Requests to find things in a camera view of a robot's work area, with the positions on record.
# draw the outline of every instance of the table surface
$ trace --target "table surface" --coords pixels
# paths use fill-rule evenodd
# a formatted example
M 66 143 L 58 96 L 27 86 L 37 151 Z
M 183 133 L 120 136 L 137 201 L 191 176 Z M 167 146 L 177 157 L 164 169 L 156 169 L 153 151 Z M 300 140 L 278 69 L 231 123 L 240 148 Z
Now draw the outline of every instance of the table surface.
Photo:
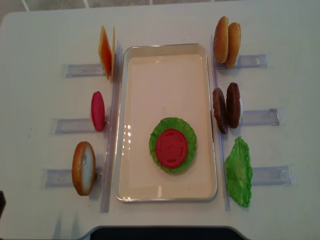
M 319 239 L 317 139 L 319 2 L 236 1 L 12 13 L 0 28 L 0 190 L 7 205 L 5 239 L 79 239 L 102 226 L 229 226 L 249 239 Z M 248 209 L 225 211 L 220 153 L 218 190 L 205 202 L 123 203 L 114 195 L 101 213 L 101 191 L 79 197 L 72 187 L 46 189 L 43 169 L 70 169 L 78 142 L 105 160 L 101 133 L 49 135 L 52 118 L 88 118 L 93 92 L 111 106 L 104 77 L 66 79 L 63 64 L 98 63 L 101 25 L 123 49 L 202 44 L 213 90 L 211 34 L 221 16 L 241 25 L 240 53 L 270 53 L 270 68 L 218 73 L 225 91 L 239 83 L 245 110 L 283 107 L 286 125 L 242 128 L 253 167 L 295 164 L 298 185 L 253 187 Z M 218 135 L 214 124 L 214 141 Z

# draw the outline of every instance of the black object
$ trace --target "black object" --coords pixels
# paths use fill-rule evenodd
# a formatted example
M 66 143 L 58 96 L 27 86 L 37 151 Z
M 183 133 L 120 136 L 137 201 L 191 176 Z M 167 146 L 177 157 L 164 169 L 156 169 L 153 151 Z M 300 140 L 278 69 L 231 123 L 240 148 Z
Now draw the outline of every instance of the black object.
M 90 240 L 244 240 L 231 228 L 223 227 L 104 227 L 91 234 Z
M 6 206 L 6 199 L 3 191 L 0 191 L 0 219 L 1 215 L 4 212 L 5 206 Z

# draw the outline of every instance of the green lettuce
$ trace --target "green lettuce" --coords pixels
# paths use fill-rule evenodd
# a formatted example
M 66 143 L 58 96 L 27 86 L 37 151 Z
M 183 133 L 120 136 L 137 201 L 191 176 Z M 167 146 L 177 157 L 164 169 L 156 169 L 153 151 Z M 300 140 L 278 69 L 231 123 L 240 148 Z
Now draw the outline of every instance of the green lettuce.
M 167 130 L 167 129 L 176 129 L 179 132 L 181 132 L 184 135 L 188 145 L 188 152 L 186 154 L 185 160 L 175 168 L 167 168 L 163 166 L 158 161 L 156 156 L 156 143 L 157 143 L 158 137 L 164 132 L 164 130 Z M 155 164 L 157 164 L 164 171 L 168 173 L 179 173 L 185 170 L 189 166 L 189 164 L 193 161 L 196 155 L 196 144 L 197 144 L 197 137 L 196 137 L 195 131 L 186 121 L 177 117 L 167 117 L 162 119 L 160 123 L 154 128 L 153 132 L 151 133 L 150 139 L 149 139 L 149 151 Z
M 226 187 L 230 197 L 242 207 L 251 198 L 252 167 L 248 144 L 239 136 L 225 161 Z

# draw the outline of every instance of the tile floor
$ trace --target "tile floor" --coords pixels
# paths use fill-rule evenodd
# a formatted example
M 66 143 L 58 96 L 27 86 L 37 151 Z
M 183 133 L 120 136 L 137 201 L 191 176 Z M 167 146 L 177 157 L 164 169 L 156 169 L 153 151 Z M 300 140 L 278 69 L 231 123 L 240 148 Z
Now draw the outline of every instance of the tile floor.
M 200 3 L 214 1 L 226 0 L 0 0 L 0 26 L 3 18 L 12 12 Z

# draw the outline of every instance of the rectangular tray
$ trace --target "rectangular tray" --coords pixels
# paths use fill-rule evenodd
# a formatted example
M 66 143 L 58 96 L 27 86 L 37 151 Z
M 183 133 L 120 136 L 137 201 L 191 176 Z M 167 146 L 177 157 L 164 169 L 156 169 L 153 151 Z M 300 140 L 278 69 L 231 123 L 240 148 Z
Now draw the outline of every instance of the rectangular tray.
M 196 155 L 170 174 L 149 153 L 161 119 L 193 128 Z M 124 202 L 208 200 L 217 191 L 206 51 L 200 44 L 131 47 L 124 54 L 113 191 Z

